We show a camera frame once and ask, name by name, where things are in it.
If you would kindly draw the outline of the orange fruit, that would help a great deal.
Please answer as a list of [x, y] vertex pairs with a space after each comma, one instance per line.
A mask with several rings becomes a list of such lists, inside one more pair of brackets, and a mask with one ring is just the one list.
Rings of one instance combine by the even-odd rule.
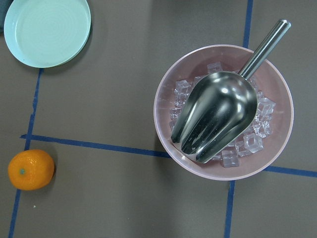
[[8, 165], [8, 177], [20, 190], [37, 190], [48, 185], [54, 175], [53, 158], [39, 149], [26, 150], [15, 155]]

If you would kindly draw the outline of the mint green plate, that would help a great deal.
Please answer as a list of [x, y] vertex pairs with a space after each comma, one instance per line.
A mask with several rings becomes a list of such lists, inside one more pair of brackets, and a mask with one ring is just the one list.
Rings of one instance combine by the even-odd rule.
[[4, 20], [4, 39], [25, 65], [64, 64], [86, 45], [91, 12], [86, 0], [15, 0]]

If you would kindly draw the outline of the metal ice scoop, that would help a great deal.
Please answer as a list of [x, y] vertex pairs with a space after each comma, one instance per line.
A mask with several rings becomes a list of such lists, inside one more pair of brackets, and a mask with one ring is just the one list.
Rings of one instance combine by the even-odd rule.
[[196, 84], [171, 133], [181, 152], [204, 164], [252, 123], [258, 100], [248, 79], [290, 27], [290, 21], [278, 20], [238, 73], [211, 73]]

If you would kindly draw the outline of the pink bowl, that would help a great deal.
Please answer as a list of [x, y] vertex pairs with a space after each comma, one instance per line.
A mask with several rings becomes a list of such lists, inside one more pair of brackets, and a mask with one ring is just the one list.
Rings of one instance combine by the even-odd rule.
[[239, 159], [239, 166], [224, 168], [219, 162], [196, 163], [183, 155], [171, 142], [169, 111], [174, 105], [175, 82], [194, 80], [207, 73], [207, 65], [221, 62], [224, 70], [242, 68], [252, 50], [234, 45], [213, 45], [194, 50], [175, 62], [158, 85], [154, 100], [154, 123], [159, 140], [170, 157], [185, 170], [213, 180], [238, 180], [250, 177], [271, 165], [285, 148], [293, 127], [294, 107], [289, 87], [278, 69], [265, 60], [255, 72], [257, 85], [264, 95], [276, 103], [264, 149]]

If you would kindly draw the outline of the dark folded cloth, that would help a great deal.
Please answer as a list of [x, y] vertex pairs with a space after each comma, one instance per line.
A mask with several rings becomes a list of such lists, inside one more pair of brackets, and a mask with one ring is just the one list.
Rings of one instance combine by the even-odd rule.
[[0, 33], [4, 31], [4, 21], [13, 0], [0, 0]]

